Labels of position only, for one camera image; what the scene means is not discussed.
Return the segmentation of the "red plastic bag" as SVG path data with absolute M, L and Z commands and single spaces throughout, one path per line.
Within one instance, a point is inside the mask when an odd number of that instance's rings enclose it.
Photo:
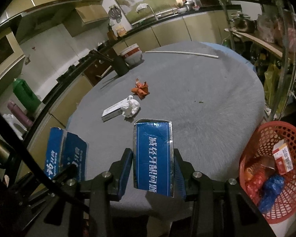
M 245 183 L 245 190 L 253 203 L 257 205 L 260 201 L 260 190 L 264 183 L 270 177 L 270 170 L 262 167 L 260 168 L 251 180 Z

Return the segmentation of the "white tissue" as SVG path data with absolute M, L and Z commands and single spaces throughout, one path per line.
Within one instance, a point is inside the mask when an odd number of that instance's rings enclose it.
M 129 95 L 126 99 L 122 101 L 121 110 L 123 117 L 133 117 L 138 112 L 140 107 L 140 103 L 135 100 L 132 95 Z

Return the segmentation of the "metal shelf rack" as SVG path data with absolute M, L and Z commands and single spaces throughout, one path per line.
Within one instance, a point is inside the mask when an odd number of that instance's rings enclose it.
M 296 13 L 287 0 L 219 0 L 223 10 L 231 2 L 255 3 L 261 6 L 254 33 L 238 32 L 225 13 L 230 45 L 250 41 L 251 58 L 264 86 L 266 116 L 269 121 L 280 120 L 288 114 L 290 99 L 296 98 Z

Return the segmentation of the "steel pot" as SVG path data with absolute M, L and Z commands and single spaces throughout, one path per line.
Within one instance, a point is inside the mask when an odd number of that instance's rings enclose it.
M 254 33 L 256 30 L 256 22 L 249 15 L 240 11 L 231 14 L 231 21 L 238 32 Z

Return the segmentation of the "white red bowl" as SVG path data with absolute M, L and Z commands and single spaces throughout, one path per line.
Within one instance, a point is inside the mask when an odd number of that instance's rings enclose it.
M 125 48 L 120 52 L 120 56 L 124 61 L 130 65 L 134 66 L 140 63 L 142 60 L 142 51 L 138 44 L 133 44 L 130 47 Z

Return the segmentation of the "white plastic jug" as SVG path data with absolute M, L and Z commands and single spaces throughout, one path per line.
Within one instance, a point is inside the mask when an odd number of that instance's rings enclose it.
M 8 122 L 9 126 L 16 133 L 20 140 L 23 140 L 24 128 L 19 124 L 19 121 L 11 114 L 3 114 L 3 118 Z

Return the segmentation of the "white medicine box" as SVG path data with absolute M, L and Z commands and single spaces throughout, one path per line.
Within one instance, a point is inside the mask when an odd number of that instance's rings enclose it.
M 109 108 L 106 108 L 103 111 L 103 114 L 101 116 L 101 119 L 103 122 L 106 122 L 114 117 L 117 117 L 122 114 L 122 107 L 126 105 L 128 99 L 123 99 L 116 104 L 113 104 Z

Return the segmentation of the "crumpled orange wrapper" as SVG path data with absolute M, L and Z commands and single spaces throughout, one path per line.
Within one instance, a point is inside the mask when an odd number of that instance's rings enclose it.
M 141 100 L 150 94 L 148 84 L 146 82 L 141 83 L 138 78 L 135 80 L 135 87 L 131 89 L 131 92 Z

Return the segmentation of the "orange white cardboard box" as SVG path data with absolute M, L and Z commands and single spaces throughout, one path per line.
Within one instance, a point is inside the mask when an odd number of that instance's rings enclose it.
M 290 156 L 290 150 L 285 139 L 282 139 L 274 145 L 272 154 L 279 175 L 282 176 L 293 170 L 294 167 Z

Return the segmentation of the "blue toothpaste box piece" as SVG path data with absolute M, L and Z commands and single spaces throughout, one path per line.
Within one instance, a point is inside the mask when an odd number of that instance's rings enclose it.
M 88 143 L 78 135 L 58 127 L 51 128 L 45 153 L 44 172 L 47 177 L 53 179 L 65 166 L 73 164 L 78 169 L 75 179 L 84 181 L 88 147 Z

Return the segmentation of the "black chopstick holder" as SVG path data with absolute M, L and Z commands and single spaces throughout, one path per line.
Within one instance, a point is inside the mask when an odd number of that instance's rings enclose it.
M 114 69 L 118 76 L 123 76 L 129 72 L 129 67 L 121 56 L 117 56 L 112 59 L 97 50 L 91 50 L 89 52 L 89 56 L 110 63 L 110 66 Z

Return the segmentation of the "green thermos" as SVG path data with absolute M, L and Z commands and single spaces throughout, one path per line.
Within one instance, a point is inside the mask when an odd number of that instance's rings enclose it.
M 23 79 L 14 79 L 13 93 L 30 113 L 35 113 L 41 104 L 40 99 Z

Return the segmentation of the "small orange wrapper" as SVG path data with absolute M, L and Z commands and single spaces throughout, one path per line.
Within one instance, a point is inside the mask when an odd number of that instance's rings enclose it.
M 248 167 L 244 171 L 244 180 L 245 182 L 249 182 L 253 176 L 255 175 L 255 172 L 252 168 Z

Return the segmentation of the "purple bottle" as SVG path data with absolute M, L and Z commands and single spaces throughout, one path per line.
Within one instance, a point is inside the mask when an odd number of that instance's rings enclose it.
M 7 108 L 26 129 L 32 127 L 33 122 L 14 101 L 8 101 Z

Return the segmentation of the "range hood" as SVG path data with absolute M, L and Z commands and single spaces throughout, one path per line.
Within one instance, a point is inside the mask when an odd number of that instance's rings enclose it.
M 57 0 L 26 9 L 0 24 L 0 33 L 10 28 L 16 40 L 23 43 L 61 24 L 82 3 L 100 5 L 103 0 Z

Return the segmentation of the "red plastic basket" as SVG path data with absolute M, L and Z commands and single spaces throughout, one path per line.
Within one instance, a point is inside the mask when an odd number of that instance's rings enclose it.
M 279 174 L 272 150 L 282 139 L 287 142 L 294 168 L 282 175 L 285 186 L 281 194 L 276 198 L 271 210 L 262 214 L 269 224 L 280 223 L 296 212 L 296 127 L 283 121 L 270 121 L 260 125 L 251 136 L 240 159 L 240 185 L 245 190 L 244 171 L 248 167 L 255 173 L 265 167 L 270 170 L 270 177 Z M 260 190 L 260 201 L 263 195 L 264 186 Z

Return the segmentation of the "blue plastic bag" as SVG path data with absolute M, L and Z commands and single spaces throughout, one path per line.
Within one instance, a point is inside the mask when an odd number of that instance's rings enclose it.
M 264 195 L 259 202 L 258 209 L 261 213 L 267 213 L 275 204 L 276 198 L 281 194 L 285 186 L 285 179 L 279 174 L 271 176 L 264 184 Z

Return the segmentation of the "long white stick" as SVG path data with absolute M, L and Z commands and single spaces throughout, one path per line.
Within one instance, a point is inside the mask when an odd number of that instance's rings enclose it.
M 147 54 L 180 54 L 180 55 L 194 55 L 199 57 L 207 57 L 213 59 L 219 59 L 217 55 L 203 54 L 203 53 L 194 53 L 194 52 L 186 52 L 186 51 L 147 51 Z

